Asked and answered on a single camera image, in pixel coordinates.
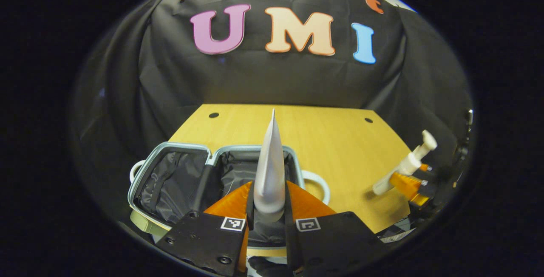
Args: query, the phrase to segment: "white handle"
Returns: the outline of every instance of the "white handle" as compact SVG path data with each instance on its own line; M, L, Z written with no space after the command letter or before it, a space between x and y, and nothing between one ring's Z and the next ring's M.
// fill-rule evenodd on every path
M321 176L315 174L315 173L312 173L310 171L306 171L306 170L302 170L302 173L303 173L303 178L304 179L307 179L307 180L311 180L313 182L316 182L317 184L319 184L319 186L321 186L321 188L323 189L323 203L325 205L328 205L329 204L329 201L331 200L331 190L329 188L329 185L327 184L327 182L321 178Z
M139 167L141 167L145 163L145 160L136 162L135 165L132 166L132 169L130 169L130 183L132 184L134 182L134 173L136 170L138 170Z

